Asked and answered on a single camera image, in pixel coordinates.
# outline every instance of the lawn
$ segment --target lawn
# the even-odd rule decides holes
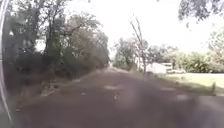
[[[179,83],[195,83],[206,87],[216,86],[224,88],[224,74],[167,74],[163,78]]]

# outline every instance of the roadside vegetation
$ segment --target roadside vegetation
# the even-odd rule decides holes
[[[107,66],[108,37],[101,23],[85,12],[68,15],[68,2],[10,1],[3,30],[4,76],[10,93],[24,96],[32,91],[27,88],[35,87],[33,93],[40,94],[54,88],[49,86],[55,81]]]

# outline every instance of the asphalt road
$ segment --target asphalt road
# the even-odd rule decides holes
[[[223,128],[224,100],[104,70],[15,112],[21,128]]]

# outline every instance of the tree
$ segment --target tree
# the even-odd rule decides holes
[[[48,78],[68,78],[107,66],[108,37],[100,30],[100,22],[89,13],[67,16],[66,2],[11,1],[3,28],[3,62],[6,78],[19,79],[12,86],[18,87],[20,79],[29,81],[32,74],[50,72]],[[45,44],[43,52],[36,49],[40,41]]]
[[[121,38],[115,47],[117,53],[113,65],[121,69],[131,70],[135,66],[134,43]]]
[[[222,0],[181,0],[178,17],[180,20],[188,17],[203,20],[211,14],[222,13],[223,4]]]
[[[174,54],[178,51],[176,47],[162,45],[152,45],[148,48],[147,60],[149,62],[173,62]]]
[[[224,28],[213,32],[207,43],[212,61],[224,65]]]
[[[143,62],[143,72],[146,72],[146,66],[147,66],[147,56],[146,56],[146,52],[147,52],[147,47],[148,47],[148,42],[146,40],[144,40],[142,38],[142,31],[141,31],[141,26],[140,26],[140,22],[138,20],[137,17],[135,17],[135,22],[136,25],[134,24],[134,21],[130,21],[130,24],[134,30],[135,36],[137,38],[136,41],[136,50],[138,51],[138,57],[139,57],[139,62]]]

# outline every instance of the foliage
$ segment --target foliage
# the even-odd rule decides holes
[[[212,32],[210,39],[208,40],[208,48],[210,50],[209,55],[211,61],[224,64],[224,28],[219,31]]]
[[[6,78],[44,72],[51,72],[48,77],[69,78],[107,66],[108,37],[99,29],[99,21],[88,13],[67,16],[66,3],[11,1],[3,28]],[[40,42],[45,44],[42,52],[36,49]]]
[[[114,67],[131,70],[135,64],[135,46],[133,42],[125,41],[122,38],[116,45],[117,53],[113,63]]]
[[[178,51],[176,47],[162,45],[149,46],[147,52],[147,59],[149,62],[166,63],[173,62],[174,55]]]
[[[179,19],[196,17],[199,20],[208,18],[211,14],[223,11],[222,0],[181,0],[179,6]]]
[[[199,53],[191,53],[188,55],[187,65],[185,66],[188,72],[207,73],[209,72],[209,61],[206,56]]]

